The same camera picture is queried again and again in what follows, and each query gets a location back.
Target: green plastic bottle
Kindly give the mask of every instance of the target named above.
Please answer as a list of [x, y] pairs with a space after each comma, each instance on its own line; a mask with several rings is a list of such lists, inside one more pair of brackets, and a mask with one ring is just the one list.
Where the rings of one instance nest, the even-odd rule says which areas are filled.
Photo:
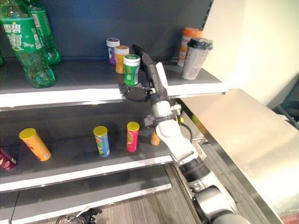
[[5, 63], [4, 57], [2, 56], [2, 52], [0, 49], [0, 66], [2, 66]]
[[25, 3], [22, 0], [1, 0], [0, 21], [31, 85], [35, 88], [52, 86], [55, 77]]
[[51, 27], [46, 14], [46, 8], [41, 0], [25, 0], [37, 29], [37, 33], [41, 38], [43, 48], [46, 53], [49, 65], [60, 63], [60, 56], [56, 49]]

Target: pink chip can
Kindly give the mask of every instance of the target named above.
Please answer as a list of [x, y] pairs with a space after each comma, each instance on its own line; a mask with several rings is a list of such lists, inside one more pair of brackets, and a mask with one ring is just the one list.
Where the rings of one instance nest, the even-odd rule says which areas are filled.
[[135, 152], [137, 148], [137, 140], [139, 134], [139, 124], [137, 122], [127, 123], [127, 150]]
[[0, 165], [5, 170], [11, 170], [17, 165], [17, 161], [0, 147]]

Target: store shelf unit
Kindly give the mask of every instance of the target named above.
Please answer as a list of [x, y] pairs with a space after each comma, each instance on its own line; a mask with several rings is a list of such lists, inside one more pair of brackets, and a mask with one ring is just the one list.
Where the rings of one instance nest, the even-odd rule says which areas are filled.
[[31, 223], [171, 188], [162, 165], [1, 196], [1, 224]]
[[94, 137], [46, 142], [52, 157], [40, 162], [25, 144], [8, 147], [7, 151], [18, 152], [15, 169], [1, 171], [0, 192], [15, 191], [49, 184], [74, 181], [97, 175], [107, 175], [150, 165], [172, 161], [165, 144], [152, 146], [151, 132], [140, 131], [137, 150], [126, 150], [124, 133], [110, 134], [110, 155], [100, 157]]
[[[123, 101], [117, 84], [117, 73], [106, 61], [65, 61], [52, 68], [57, 83], [45, 89], [34, 89], [24, 76], [19, 62], [7, 62], [0, 68], [0, 110], [40, 108], [62, 105], [100, 104]], [[165, 62], [168, 93], [187, 97], [227, 92], [228, 87], [202, 69], [195, 80], [180, 77], [182, 67]], [[146, 85], [145, 75], [139, 77]]]

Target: white lid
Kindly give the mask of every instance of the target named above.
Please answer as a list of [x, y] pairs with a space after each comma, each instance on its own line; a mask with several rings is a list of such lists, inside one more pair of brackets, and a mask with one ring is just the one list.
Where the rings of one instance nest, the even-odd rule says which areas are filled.
[[140, 61], [140, 57], [138, 55], [125, 55], [123, 57], [123, 62], [136, 63], [139, 61]]
[[108, 47], [114, 48], [116, 46], [120, 46], [121, 42], [119, 39], [112, 37], [112, 38], [106, 39], [106, 44]]
[[129, 54], [129, 47], [127, 46], [116, 46], [114, 47], [114, 53], [118, 55], [128, 55]]

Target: metal table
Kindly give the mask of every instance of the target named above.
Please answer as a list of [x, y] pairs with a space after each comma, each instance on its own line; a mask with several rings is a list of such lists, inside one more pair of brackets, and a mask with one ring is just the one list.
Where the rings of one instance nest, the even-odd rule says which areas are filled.
[[182, 101], [270, 223], [298, 216], [297, 129], [239, 89]]

